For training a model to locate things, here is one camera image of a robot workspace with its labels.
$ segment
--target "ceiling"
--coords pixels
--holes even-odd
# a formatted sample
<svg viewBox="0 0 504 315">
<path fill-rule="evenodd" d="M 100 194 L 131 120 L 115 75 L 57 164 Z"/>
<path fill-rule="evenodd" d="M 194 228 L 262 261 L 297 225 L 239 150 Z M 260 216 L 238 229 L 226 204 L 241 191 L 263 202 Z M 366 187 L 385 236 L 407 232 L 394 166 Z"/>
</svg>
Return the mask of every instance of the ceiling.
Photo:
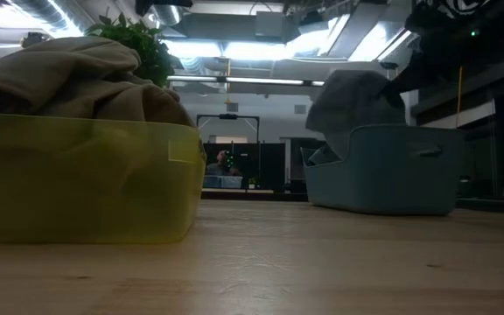
<svg viewBox="0 0 504 315">
<path fill-rule="evenodd" d="M 55 3 L 75 4 L 75 15 L 82 11 L 84 24 L 98 21 L 99 15 L 117 17 L 124 12 L 127 18 L 137 18 L 134 12 L 135 0 L 66 0 Z M 276 34 L 275 41 L 280 41 L 280 46 L 293 49 L 291 55 L 269 59 L 267 55 L 262 60 L 243 60 L 232 58 L 230 74 L 232 76 L 280 78 L 296 80 L 323 81 L 335 69 L 366 69 L 385 71 L 377 62 L 351 62 L 351 60 L 375 60 L 379 52 L 390 45 L 403 29 L 403 21 L 410 13 L 410 0 L 391 0 L 388 4 L 372 4 L 378 1 L 270 1 L 256 3 L 250 1 L 206 1 L 194 0 L 194 6 L 185 12 L 182 21 L 173 27 L 162 27 L 164 36 L 176 45 L 179 42 L 195 41 L 213 43 L 219 47 L 220 53 L 228 53 L 230 45 L 234 42 L 249 40 L 249 34 L 255 35 L 255 41 L 265 41 L 266 38 L 258 35 L 262 24 L 257 21 L 264 18 L 265 23 L 272 23 L 287 13 L 286 21 L 291 21 L 294 28 Z M 297 25 L 307 11 L 322 9 L 320 16 L 324 19 L 322 25 L 327 30 L 318 30 L 300 34 Z M 146 24 L 153 26 L 148 17 L 143 19 Z M 46 32 L 45 27 L 32 18 L 21 14 L 9 5 L 0 6 L 0 58 L 6 54 L 14 53 L 20 48 L 20 40 L 28 32 Z M 384 61 L 395 62 L 400 67 L 405 67 L 410 58 L 407 48 L 409 39 L 402 42 Z M 176 47 L 171 48 L 171 53 L 176 52 Z M 216 58 L 195 56 L 194 61 L 203 63 L 205 71 L 209 74 L 225 74 L 225 64 L 219 64 Z M 198 74 L 184 67 L 187 58 L 181 58 L 181 63 L 176 70 L 178 74 Z M 198 93 L 219 93 L 223 87 L 203 85 L 199 83 L 177 83 L 177 90 Z M 254 84 L 234 84 L 235 93 L 255 94 L 297 94 L 308 95 L 313 93 L 314 87 L 278 87 L 258 86 Z"/>
</svg>

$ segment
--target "wooden table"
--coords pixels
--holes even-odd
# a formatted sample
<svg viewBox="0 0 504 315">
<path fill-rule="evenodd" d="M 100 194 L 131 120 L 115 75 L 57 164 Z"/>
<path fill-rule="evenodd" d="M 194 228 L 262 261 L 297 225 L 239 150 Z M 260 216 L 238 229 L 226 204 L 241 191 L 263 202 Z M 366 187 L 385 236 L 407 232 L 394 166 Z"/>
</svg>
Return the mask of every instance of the wooden table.
<svg viewBox="0 0 504 315">
<path fill-rule="evenodd" d="M 180 243 L 1 245 L 0 314 L 504 314 L 504 214 L 205 200 Z"/>
</svg>

